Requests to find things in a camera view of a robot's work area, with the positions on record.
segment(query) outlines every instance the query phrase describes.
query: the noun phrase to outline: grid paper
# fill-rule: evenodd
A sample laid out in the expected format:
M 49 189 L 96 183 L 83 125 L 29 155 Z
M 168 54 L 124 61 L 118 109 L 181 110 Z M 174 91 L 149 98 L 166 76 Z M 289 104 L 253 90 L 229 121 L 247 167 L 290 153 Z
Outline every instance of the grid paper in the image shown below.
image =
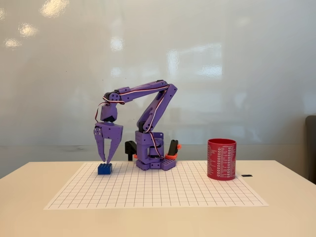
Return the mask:
M 86 162 L 44 210 L 131 207 L 268 206 L 242 179 L 207 177 L 207 161 L 141 170 L 134 162 L 112 162 L 111 175 L 98 175 L 99 162 Z

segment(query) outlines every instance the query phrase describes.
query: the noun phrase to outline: red cylindrical container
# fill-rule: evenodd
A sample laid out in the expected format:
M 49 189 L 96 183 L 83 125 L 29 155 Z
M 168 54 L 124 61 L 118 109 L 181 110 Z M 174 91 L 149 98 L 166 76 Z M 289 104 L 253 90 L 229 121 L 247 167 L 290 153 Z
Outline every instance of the red cylindrical container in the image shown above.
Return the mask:
M 207 143 L 207 176 L 216 180 L 232 180 L 236 171 L 236 142 L 209 139 Z

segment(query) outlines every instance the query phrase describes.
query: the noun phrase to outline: black object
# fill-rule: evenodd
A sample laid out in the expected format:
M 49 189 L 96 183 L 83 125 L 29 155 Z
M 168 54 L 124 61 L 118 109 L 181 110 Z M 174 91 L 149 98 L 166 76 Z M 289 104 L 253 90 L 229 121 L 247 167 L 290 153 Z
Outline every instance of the black object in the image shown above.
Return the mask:
M 128 161 L 133 161 L 133 155 L 137 154 L 137 146 L 134 141 L 125 142 L 125 154 L 128 154 Z
M 112 93 L 117 93 L 117 92 L 118 92 L 118 91 L 107 92 L 107 93 L 105 93 L 104 97 L 107 98 L 108 100 L 110 100 L 110 95 L 111 95 Z
M 175 154 L 178 153 L 178 144 L 179 144 L 178 140 L 171 140 L 169 151 L 168 151 L 169 156 L 174 156 Z
M 308 180 L 316 184 L 316 116 L 308 116 L 306 124 L 306 149 L 308 159 Z
M 110 117 L 107 117 L 105 120 L 103 120 L 104 122 L 114 122 L 115 119 L 114 117 L 111 115 Z
M 139 121 L 138 122 L 138 131 L 139 132 L 144 132 L 143 126 L 144 126 L 145 122 Z

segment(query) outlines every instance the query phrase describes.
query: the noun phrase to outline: table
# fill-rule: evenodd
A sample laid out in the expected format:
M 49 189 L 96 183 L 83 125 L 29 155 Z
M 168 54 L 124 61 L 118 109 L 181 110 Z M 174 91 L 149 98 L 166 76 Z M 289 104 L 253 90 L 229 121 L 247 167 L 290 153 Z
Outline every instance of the table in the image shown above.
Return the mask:
M 244 180 L 268 207 L 43 210 L 82 163 L 30 162 L 0 179 L 0 236 L 316 235 L 316 186 L 273 160 L 237 161 L 237 173 L 253 175 Z

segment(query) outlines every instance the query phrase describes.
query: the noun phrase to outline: purple bracket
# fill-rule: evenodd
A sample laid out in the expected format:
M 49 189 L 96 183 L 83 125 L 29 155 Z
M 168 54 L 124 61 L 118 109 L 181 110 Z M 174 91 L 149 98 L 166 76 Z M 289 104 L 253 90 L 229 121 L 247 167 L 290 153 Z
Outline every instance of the purple bracket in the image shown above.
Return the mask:
M 169 170 L 176 166 L 176 161 L 174 159 L 163 159 L 161 161 L 161 169 L 162 170 Z
M 105 104 L 101 108 L 101 115 L 100 119 L 102 121 L 111 121 L 109 120 L 112 118 L 112 121 L 117 120 L 118 118 L 118 110 L 117 110 L 117 104 Z
M 150 164 L 144 164 L 142 163 L 140 160 L 137 160 L 136 161 L 136 166 L 142 170 L 148 170 L 149 169 L 149 166 Z
M 151 163 L 150 169 L 160 169 L 160 162 Z
M 158 151 L 160 155 L 164 155 L 163 150 L 163 133 L 153 132 L 154 139 L 158 146 Z M 154 149 L 151 149 L 154 145 L 152 137 L 149 133 L 142 133 L 139 131 L 135 132 L 135 140 L 137 143 L 137 158 L 144 164 L 149 164 L 152 162 L 160 162 L 159 158 L 151 158 L 148 156 L 148 149 L 150 150 L 150 155 L 158 155 Z
M 105 162 L 104 139 L 111 140 L 111 146 L 107 164 L 110 163 L 115 151 L 122 140 L 123 126 L 112 122 L 97 122 L 94 128 L 94 137 L 98 145 L 98 152 L 101 159 Z

